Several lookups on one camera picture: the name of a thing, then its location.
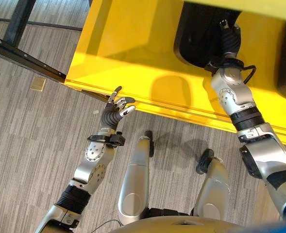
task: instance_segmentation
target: robotic hand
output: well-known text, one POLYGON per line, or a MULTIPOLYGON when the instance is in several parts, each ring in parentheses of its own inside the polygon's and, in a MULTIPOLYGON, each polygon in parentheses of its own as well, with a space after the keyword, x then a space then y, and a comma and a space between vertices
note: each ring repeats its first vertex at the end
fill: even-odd
POLYGON ((224 57, 213 73, 211 85, 230 116, 238 139, 245 143, 240 152, 249 174, 264 181, 281 217, 286 218, 286 148, 264 121, 245 85, 255 73, 255 66, 244 67, 236 59, 241 42, 238 27, 229 28, 226 20, 220 26, 224 57), (250 68, 253 71, 243 81, 241 71, 250 68))
POLYGON ((119 86, 110 96, 101 116, 101 129, 91 135, 90 141, 80 165, 76 168, 73 179, 39 224, 36 233, 72 232, 76 228, 84 208, 91 195, 102 182, 106 168, 114 156, 114 148, 123 146, 125 139, 121 132, 116 132, 119 121, 134 111, 135 106, 125 108, 126 104, 134 103, 130 97, 122 97, 116 102, 119 86))

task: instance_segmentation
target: gray carpet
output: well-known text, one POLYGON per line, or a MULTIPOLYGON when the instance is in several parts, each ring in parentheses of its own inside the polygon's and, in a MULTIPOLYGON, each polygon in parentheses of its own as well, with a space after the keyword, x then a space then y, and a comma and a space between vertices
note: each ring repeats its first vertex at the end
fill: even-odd
MULTIPOLYGON (((0 1, 0 17, 9 14, 9 0, 0 1)), ((34 19, 44 17, 45 6, 58 6, 49 23, 82 26, 88 10, 84 1, 38 0, 34 19)), ((6 23, 0 23, 0 36, 6 23)), ((79 32, 27 26, 20 43, 25 52, 67 73, 79 32)), ((0 232, 33 232, 48 208, 72 178, 87 147, 86 138, 99 128, 104 104, 68 87, 47 81, 42 93, 29 89, 34 74, 0 59, 0 232)), ((155 154, 150 160, 150 207, 189 213, 204 180, 195 173, 196 160, 206 149, 224 160, 231 186, 229 221, 252 222, 258 180, 249 176, 233 133, 135 111, 118 129, 126 138, 116 150, 106 177, 91 197, 75 232, 89 233, 117 216, 118 193, 130 154, 142 133, 153 130, 155 154)), ((96 231, 108 232, 106 224, 96 231)))

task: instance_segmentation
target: black cable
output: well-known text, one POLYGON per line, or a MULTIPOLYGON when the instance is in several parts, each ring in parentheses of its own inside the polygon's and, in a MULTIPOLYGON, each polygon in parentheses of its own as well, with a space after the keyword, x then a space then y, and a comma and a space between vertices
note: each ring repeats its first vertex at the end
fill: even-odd
POLYGON ((246 77, 246 79, 243 81, 244 84, 247 84, 247 82, 251 79, 251 77, 254 75, 254 73, 256 72, 256 66, 251 65, 248 67, 244 67, 243 70, 248 70, 248 69, 252 69, 251 73, 246 77))
POLYGON ((91 233, 94 233, 98 228, 101 228, 101 227, 104 226, 106 223, 112 222, 112 221, 118 222, 118 223, 119 223, 119 226, 122 227, 122 224, 121 224, 121 222, 120 222, 119 220, 117 220, 117 219, 111 219, 111 220, 108 220, 108 221, 104 222, 103 224, 101 224, 101 225, 98 226, 97 228, 95 228, 93 231, 91 231, 91 233))

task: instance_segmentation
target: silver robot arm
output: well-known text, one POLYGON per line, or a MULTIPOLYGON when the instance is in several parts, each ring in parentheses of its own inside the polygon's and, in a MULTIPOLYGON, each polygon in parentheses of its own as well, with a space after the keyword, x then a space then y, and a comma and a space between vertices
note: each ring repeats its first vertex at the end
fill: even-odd
MULTIPOLYGON (((221 27, 224 31, 226 21, 221 22, 221 27)), ((240 152, 249 174, 263 180, 281 217, 286 219, 286 148, 257 109, 251 90, 241 77, 244 64, 235 58, 236 54, 236 49, 224 51, 211 85, 230 116, 238 139, 245 143, 240 152)))
POLYGON ((127 103, 135 102, 132 98, 120 98, 114 102, 120 89, 118 87, 110 96, 101 116, 101 129, 88 138, 90 144, 73 179, 49 209, 36 233, 72 232, 71 229, 77 227, 91 195, 105 177, 107 166, 114 157, 114 148, 124 144, 122 133, 116 132, 118 122, 135 109, 134 106, 125 108, 127 103))

